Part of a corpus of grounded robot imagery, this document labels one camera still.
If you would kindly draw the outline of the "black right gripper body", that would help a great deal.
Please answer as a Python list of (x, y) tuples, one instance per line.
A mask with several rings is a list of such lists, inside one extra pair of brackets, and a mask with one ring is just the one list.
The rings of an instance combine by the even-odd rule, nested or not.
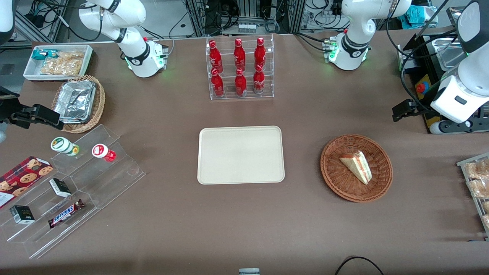
[(0, 87), (0, 120), (1, 123), (12, 124), (11, 116), (20, 111), (19, 94)]

